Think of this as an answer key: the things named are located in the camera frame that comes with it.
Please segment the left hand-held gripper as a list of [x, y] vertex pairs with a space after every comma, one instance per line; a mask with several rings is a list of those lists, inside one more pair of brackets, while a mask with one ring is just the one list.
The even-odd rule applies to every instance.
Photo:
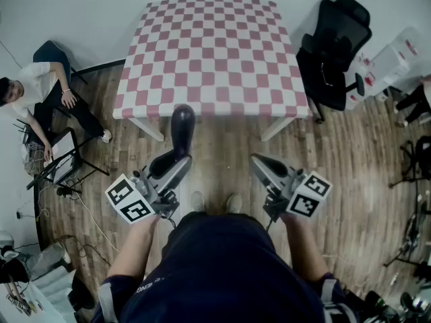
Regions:
[[114, 210], [129, 224], [152, 215], [170, 219], [179, 206], [174, 189], [191, 168], [192, 157], [176, 161], [173, 149], [155, 156], [150, 166], [120, 175], [105, 195]]

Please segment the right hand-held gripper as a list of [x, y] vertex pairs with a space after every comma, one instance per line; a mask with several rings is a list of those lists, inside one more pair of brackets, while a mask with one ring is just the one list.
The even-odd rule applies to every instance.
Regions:
[[314, 217], [325, 205], [333, 188], [330, 181], [316, 172], [290, 177], [290, 166], [283, 159], [272, 155], [253, 153], [250, 167], [263, 186], [282, 184], [279, 192], [268, 190], [263, 205], [272, 221], [277, 221], [284, 213], [307, 219]]

